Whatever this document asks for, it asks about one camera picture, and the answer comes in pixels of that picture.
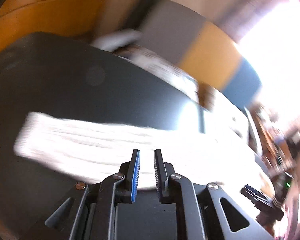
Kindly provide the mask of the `wooden wardrobe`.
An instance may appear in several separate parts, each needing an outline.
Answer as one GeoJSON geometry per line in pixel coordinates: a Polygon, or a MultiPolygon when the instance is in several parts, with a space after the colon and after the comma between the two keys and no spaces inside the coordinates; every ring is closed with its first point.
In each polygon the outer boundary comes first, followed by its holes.
{"type": "Polygon", "coordinates": [[[43,31],[91,41],[108,0],[0,0],[0,51],[43,31]]]}

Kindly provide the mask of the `cream knitted sweater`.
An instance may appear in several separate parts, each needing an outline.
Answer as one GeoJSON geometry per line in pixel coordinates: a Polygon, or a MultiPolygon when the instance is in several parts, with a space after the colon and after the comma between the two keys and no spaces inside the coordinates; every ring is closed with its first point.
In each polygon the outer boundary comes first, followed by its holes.
{"type": "Polygon", "coordinates": [[[161,149],[163,158],[194,183],[216,182],[233,191],[249,184],[266,194],[274,193],[270,179],[255,162],[254,151],[232,134],[96,124],[31,112],[13,149],[17,156],[89,183],[115,172],[138,149],[142,189],[155,185],[153,153],[161,149]]]}

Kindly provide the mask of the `grey yellow blue sofa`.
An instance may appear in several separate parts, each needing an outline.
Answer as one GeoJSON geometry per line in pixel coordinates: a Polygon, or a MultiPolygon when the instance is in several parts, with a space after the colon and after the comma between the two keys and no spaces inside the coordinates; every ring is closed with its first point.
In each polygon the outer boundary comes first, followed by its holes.
{"type": "Polygon", "coordinates": [[[195,78],[198,87],[207,84],[217,89],[248,118],[248,144],[262,154],[248,111],[260,78],[232,39],[204,16],[170,0],[138,0],[120,30],[92,45],[114,54],[128,46],[149,49],[195,78]]]}

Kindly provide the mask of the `geometric pattern pillow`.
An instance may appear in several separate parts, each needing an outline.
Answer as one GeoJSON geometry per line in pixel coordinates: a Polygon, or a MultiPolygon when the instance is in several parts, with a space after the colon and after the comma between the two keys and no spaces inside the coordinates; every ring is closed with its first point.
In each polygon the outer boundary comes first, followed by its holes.
{"type": "Polygon", "coordinates": [[[199,102],[197,80],[153,51],[140,46],[128,46],[116,54],[172,85],[192,101],[199,102]]]}

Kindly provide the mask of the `deer print pillow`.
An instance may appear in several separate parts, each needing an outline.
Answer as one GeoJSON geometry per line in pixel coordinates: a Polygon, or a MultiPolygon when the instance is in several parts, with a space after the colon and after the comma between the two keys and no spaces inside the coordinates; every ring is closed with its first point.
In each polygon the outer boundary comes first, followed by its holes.
{"type": "Polygon", "coordinates": [[[204,132],[207,134],[233,133],[246,144],[249,142],[249,121],[220,91],[203,84],[198,92],[199,104],[203,108],[204,132]]]}

